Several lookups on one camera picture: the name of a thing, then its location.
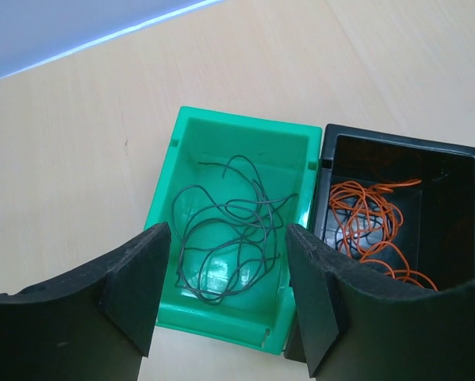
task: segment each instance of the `white wall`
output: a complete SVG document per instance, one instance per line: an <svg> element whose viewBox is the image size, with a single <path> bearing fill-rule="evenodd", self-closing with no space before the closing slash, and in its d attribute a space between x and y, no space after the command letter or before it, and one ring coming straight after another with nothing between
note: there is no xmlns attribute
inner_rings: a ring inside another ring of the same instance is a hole
<svg viewBox="0 0 475 381"><path fill-rule="evenodd" d="M0 0L0 78L123 29L149 24L151 19L200 2Z"/></svg>

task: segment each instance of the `cable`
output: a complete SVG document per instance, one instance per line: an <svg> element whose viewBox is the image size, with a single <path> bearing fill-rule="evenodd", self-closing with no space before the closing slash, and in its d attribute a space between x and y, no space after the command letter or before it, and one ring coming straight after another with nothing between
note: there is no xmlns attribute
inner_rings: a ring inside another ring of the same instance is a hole
<svg viewBox="0 0 475 381"><path fill-rule="evenodd" d="M234 160L246 162L253 170L254 178L246 177L242 171L233 167L231 164ZM216 202L214 197L202 185L193 184L182 188L172 201L170 208L172 227L174 235L181 243L177 266L178 279L175 286L189 290L207 304L218 305L228 296L238 295L249 290L273 269L276 260L280 257L278 253L278 230L285 227L285 222L279 210L290 199L297 197L297 194L269 199L257 167L246 156L235 155L226 164L213 162L198 162L198 164L222 167L222 179L225 178L228 171L236 173L255 193L255 199L231 198L226 202ZM176 221L175 209L178 200L187 191L201 192L210 205L194 211L184 221L186 224L184 229L180 231ZM207 214L212 217L201 217ZM213 247L202 248L189 245L190 238L197 231L208 227L217 227L218 229L227 227L234 237ZM232 250L232 254L235 253L236 267L230 276L227 276L224 289L215 291L210 290L210 287L203 287L203 275L210 260L229 248ZM246 259L243 258L243 252L246 252ZM194 277L195 279L193 277L189 279L184 269L186 256L196 256L200 253L205 253L205 256L198 268L197 276ZM252 271L250 265L255 265L256 269ZM246 281L243 281L242 274L244 271L252 273L252 276L248 276Z"/></svg>
<svg viewBox="0 0 475 381"><path fill-rule="evenodd" d="M386 269L384 274L394 279L424 287L418 279L412 278L415 275L429 283L433 290L438 290L425 274L410 268L403 252L393 243L404 223L404 216L397 206L384 197L384 194L393 193L395 188L412 187L420 183L421 180L414 179L403 183L377 183L365 188L349 180L333 185L329 208L339 227L335 232L336 237L338 231L342 234L341 240L335 240L335 249L362 264L380 264ZM381 241L370 244L369 237L373 233L381 234ZM391 248L400 257L403 269L393 269L384 260L372 257L385 248Z"/></svg>

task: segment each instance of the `table surface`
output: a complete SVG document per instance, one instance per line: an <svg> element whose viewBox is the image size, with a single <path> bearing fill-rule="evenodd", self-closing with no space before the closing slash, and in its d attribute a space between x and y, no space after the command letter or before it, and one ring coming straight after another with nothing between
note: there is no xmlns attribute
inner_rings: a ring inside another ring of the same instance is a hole
<svg viewBox="0 0 475 381"><path fill-rule="evenodd" d="M144 227L182 105L475 146L475 0L227 0L0 80L0 292ZM140 379L304 380L157 328Z"/></svg>

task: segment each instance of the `black wire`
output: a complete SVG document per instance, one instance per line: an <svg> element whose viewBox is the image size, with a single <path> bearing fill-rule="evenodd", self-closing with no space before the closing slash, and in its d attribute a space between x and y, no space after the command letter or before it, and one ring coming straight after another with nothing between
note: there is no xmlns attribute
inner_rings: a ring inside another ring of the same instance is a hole
<svg viewBox="0 0 475 381"><path fill-rule="evenodd" d="M246 161L253 169L256 179L249 179L244 173L242 173L242 171L232 167L231 163L236 159L242 159ZM223 300L228 296L238 295L246 290L249 290L273 269L276 260L280 257L280 254L278 253L278 230L285 227L285 221L280 215L279 210L291 198L297 197L297 194L290 194L284 198L270 200L265 192L262 178L260 177L258 169L246 156L235 155L231 157L226 164L213 162L199 162L199 164L223 167L224 170L221 175L222 179L224 179L227 171L233 171L242 177L255 192L254 200L245 198L232 198L224 203L218 203L202 185L194 184L182 188L175 195L172 202L170 208L172 228L174 230L174 235L181 242L177 268L178 279L175 283L175 286L191 291L198 299L202 300L203 302L211 305L217 305L223 302ZM182 194L188 190L201 191L209 200L211 205L205 206L192 214L187 219L183 232L180 233L175 218L175 206ZM248 208L243 205L236 205L236 203L250 204L250 207ZM214 210L220 212L221 216L206 218L195 222L195 219L201 214ZM237 211L240 211L241 213L244 212L244 215L237 214ZM219 244L211 248L188 246L189 240L195 232L211 225L226 225L236 234L236 237L224 242L223 244ZM254 236L259 234L260 231L263 233L262 237L254 238ZM202 278L204 269L211 257L220 250L232 248L233 246L236 246L236 248L232 250L236 254L236 268L228 277L225 288L222 291L210 291L203 289ZM245 248L247 248L248 251L256 250L257 253L259 253L259 256L257 258L248 258L246 260L242 260L241 256ZM267 252L271 250L272 255L267 256ZM191 284L187 279L183 268L185 256L188 252L206 253L200 264L200 269L196 278L196 286ZM246 281L245 284L241 286L241 288L237 288L241 271L247 265L255 263L258 264L258 267L256 268L253 276L250 277L248 281Z"/></svg>

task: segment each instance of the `orange wire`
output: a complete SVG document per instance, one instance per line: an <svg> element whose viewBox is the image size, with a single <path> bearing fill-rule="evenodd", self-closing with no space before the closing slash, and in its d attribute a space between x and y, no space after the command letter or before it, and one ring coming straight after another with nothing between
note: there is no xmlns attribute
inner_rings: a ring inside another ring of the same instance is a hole
<svg viewBox="0 0 475 381"><path fill-rule="evenodd" d="M420 183L421 180L412 179L403 183L377 183L365 188L360 183L349 180L331 187L329 207L343 234L341 243L336 245L338 251L352 257L352 248L354 248L360 255L360 263L380 264L387 269L385 275L424 287L421 282L411 277L411 275L417 275L428 282L433 290L437 291L438 288L435 283L425 274L410 268L403 252L393 243L399 233L399 228L404 223L404 216L397 206L388 202L383 196L383 194L393 193L395 188L412 187ZM348 215L345 222L339 219L338 211L343 211ZM381 232L382 240L370 247L363 246L361 238L373 232ZM392 248L397 253L403 262L404 269L394 270L385 261L370 258L387 247Z"/></svg>

